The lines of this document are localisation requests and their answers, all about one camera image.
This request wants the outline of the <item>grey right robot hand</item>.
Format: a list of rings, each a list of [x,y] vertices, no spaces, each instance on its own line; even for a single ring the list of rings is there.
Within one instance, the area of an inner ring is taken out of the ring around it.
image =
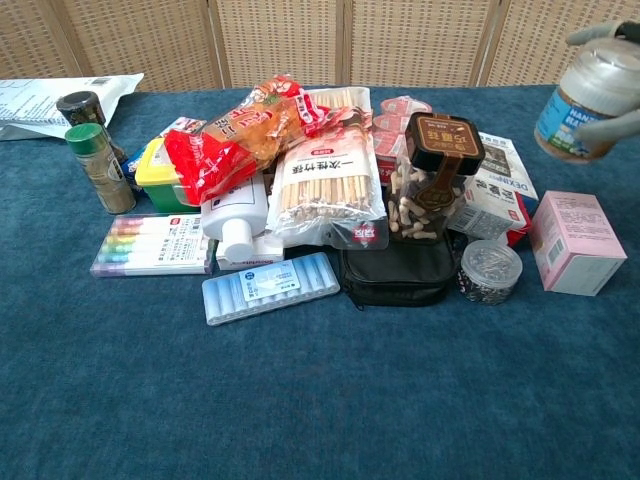
[[[580,46],[597,38],[616,38],[640,45],[640,21],[617,20],[576,30],[566,36],[566,44]],[[579,127],[575,138],[585,143],[608,143],[640,135],[640,107],[617,118],[595,121]]]

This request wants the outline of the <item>clear jar blue label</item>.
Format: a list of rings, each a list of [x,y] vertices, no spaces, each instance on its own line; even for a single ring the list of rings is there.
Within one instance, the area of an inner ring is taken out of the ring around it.
[[[581,47],[562,76],[536,122],[534,137],[543,150],[559,159],[591,163],[604,157],[616,142],[585,143],[575,138],[575,131],[639,107],[640,45],[594,39]]]

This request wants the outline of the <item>pink cardboard box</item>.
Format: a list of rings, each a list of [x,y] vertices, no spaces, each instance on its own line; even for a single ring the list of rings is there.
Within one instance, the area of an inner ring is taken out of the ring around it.
[[[546,191],[529,237],[546,291],[595,296],[627,259],[592,194]]]

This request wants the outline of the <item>white printed cardboard box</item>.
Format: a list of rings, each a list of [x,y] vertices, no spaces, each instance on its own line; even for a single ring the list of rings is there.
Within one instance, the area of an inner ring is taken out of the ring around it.
[[[448,228],[476,239],[515,246],[531,227],[538,195],[512,140],[479,134],[485,159],[464,192]]]

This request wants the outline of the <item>small clear jar of clips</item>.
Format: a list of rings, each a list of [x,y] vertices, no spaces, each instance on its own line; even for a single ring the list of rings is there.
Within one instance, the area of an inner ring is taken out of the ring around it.
[[[469,243],[457,272],[459,291],[470,301],[503,303],[511,295],[523,270],[519,255],[497,240]]]

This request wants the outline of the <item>brown lid biscuit jar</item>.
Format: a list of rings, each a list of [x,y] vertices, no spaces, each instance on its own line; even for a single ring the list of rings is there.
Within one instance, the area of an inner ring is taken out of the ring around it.
[[[386,201],[393,239],[434,242],[464,203],[485,158],[475,124],[441,113],[414,113]]]

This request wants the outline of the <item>red jelly cup pack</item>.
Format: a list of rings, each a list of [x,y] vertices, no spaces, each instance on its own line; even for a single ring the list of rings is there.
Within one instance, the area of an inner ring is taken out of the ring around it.
[[[373,118],[373,144],[382,186],[391,182],[391,173],[406,147],[405,130],[413,113],[430,113],[432,107],[408,95],[381,102],[380,115]]]

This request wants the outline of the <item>black zip pouch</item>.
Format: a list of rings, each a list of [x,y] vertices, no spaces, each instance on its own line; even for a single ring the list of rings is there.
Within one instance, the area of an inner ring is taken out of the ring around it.
[[[426,307],[442,301],[459,268],[463,243],[441,239],[391,240],[384,250],[344,250],[340,284],[356,308]]]

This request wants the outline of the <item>bag of bamboo chopsticks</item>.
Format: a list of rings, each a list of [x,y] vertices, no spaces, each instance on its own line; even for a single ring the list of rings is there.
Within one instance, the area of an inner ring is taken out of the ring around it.
[[[372,136],[370,90],[309,92],[332,123],[278,161],[266,230],[284,247],[382,250],[389,242]]]

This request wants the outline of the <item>woven rattan folding screen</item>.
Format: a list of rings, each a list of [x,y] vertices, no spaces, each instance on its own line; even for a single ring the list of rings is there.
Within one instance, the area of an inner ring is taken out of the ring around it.
[[[0,79],[139,73],[146,91],[557,82],[579,28],[640,0],[0,0]]]

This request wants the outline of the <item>red and orange snack bag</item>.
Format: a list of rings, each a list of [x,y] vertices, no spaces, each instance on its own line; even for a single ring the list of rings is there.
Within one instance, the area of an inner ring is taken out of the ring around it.
[[[198,132],[169,131],[164,146],[179,179],[178,199],[199,206],[227,193],[321,132],[329,112],[290,76],[276,75]]]

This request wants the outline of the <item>light blue battery pack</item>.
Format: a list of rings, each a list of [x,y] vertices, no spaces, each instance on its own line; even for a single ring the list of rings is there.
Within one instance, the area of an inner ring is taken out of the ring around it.
[[[322,252],[223,275],[202,284],[210,326],[323,298],[339,290],[331,263]]]

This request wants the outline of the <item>white plastic bottle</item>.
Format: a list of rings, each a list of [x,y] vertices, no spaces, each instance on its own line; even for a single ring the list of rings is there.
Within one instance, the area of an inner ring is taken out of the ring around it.
[[[232,262],[244,262],[254,254],[253,238],[266,227],[268,201],[262,173],[233,187],[226,194],[201,205],[204,234],[223,245]]]

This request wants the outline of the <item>blue table cloth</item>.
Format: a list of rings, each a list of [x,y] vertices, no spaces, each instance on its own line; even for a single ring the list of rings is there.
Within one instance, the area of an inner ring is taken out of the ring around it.
[[[415,89],[598,197],[627,260],[498,306],[344,295],[207,325],[198,276],[95,278],[112,219],[65,142],[0,142],[0,480],[640,480],[640,139],[542,152],[547,86]]]

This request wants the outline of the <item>red and white small packet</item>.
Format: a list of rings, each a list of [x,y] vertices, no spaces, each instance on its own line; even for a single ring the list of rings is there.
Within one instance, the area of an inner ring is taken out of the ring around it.
[[[189,117],[178,117],[170,125],[164,128],[158,136],[164,138],[171,130],[177,130],[185,133],[197,133],[206,125],[206,120],[193,119]]]

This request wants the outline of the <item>green container with yellow lid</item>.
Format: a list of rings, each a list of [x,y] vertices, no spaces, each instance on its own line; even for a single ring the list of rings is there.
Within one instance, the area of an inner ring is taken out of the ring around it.
[[[135,180],[160,213],[197,212],[198,207],[178,198],[174,186],[180,180],[164,146],[163,138],[152,140],[145,148],[135,173]]]

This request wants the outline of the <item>pastel highlighter pen set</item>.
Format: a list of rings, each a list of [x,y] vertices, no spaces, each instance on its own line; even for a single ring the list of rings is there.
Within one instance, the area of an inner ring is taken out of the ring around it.
[[[95,277],[209,274],[214,246],[196,213],[119,215],[90,272]]]

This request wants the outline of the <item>blue snack packet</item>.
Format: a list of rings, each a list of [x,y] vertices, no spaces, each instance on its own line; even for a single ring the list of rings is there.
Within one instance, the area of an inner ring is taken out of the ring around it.
[[[131,189],[135,193],[140,193],[142,195],[144,195],[143,188],[137,184],[135,174],[146,148],[147,146],[144,145],[137,149],[133,154],[129,155],[128,159],[121,165],[122,172]]]

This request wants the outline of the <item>green cap spice jar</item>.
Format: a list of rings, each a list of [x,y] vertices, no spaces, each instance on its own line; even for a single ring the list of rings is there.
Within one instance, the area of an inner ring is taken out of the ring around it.
[[[93,184],[97,196],[110,214],[122,214],[136,206],[104,128],[96,123],[71,127],[65,140]]]

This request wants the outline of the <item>black cap spice jar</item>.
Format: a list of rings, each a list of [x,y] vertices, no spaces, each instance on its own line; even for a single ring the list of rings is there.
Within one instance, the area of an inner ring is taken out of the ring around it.
[[[97,94],[93,91],[77,91],[61,96],[56,101],[57,110],[68,123],[74,127],[80,124],[94,123],[102,127],[106,138],[120,165],[123,165],[128,156],[112,139],[106,128],[106,117]]]

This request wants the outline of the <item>white plastic mailer bag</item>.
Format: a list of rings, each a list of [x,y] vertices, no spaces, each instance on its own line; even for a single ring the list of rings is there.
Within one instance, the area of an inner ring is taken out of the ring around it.
[[[0,141],[64,138],[69,122],[57,100],[77,91],[93,91],[109,124],[119,99],[133,93],[143,73],[102,77],[0,79]]]

